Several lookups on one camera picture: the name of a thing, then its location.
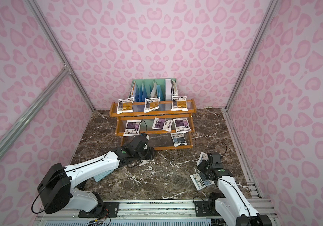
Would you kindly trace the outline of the purple coffee bag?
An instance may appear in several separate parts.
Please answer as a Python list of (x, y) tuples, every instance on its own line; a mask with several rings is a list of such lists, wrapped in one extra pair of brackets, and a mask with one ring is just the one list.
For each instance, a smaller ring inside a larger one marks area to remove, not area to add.
[(153, 125), (152, 125), (152, 129), (171, 132), (172, 124), (173, 124), (173, 120), (155, 117)]
[(187, 133), (191, 131), (189, 121), (187, 118), (173, 119), (176, 133)]
[(124, 137), (136, 136), (140, 134), (141, 120), (128, 120), (123, 133)]

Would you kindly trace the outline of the yellow coffee bag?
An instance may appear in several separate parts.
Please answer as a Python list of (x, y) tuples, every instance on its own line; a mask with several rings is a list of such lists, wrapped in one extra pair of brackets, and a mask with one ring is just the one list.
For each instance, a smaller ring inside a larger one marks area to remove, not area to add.
[(171, 111), (188, 111), (187, 96), (172, 96)]
[(148, 113), (159, 109), (160, 98), (146, 98), (144, 105), (144, 112)]
[(133, 113), (133, 103), (135, 98), (123, 98), (118, 100), (117, 114)]

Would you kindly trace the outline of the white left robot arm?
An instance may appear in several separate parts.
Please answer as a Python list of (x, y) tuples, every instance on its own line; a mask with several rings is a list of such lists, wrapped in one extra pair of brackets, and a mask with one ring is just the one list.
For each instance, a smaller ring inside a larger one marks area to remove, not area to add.
[(63, 209), (75, 209), (80, 211), (81, 218), (107, 215), (110, 210), (100, 194), (81, 191), (77, 186), (95, 176), (113, 172), (134, 161), (151, 160), (154, 156), (155, 149), (149, 146), (149, 136), (141, 133), (130, 143), (112, 148), (89, 161), (68, 166), (54, 164), (37, 188), (44, 212), (53, 214)]

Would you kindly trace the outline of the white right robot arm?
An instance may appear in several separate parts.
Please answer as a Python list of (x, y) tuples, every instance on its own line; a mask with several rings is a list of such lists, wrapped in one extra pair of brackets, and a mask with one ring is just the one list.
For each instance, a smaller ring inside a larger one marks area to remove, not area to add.
[(219, 189), (219, 193), (209, 196), (209, 210), (219, 214), (228, 226), (272, 225), (270, 218), (260, 214), (238, 188), (232, 173), (223, 166), (220, 153), (202, 152), (197, 169)]

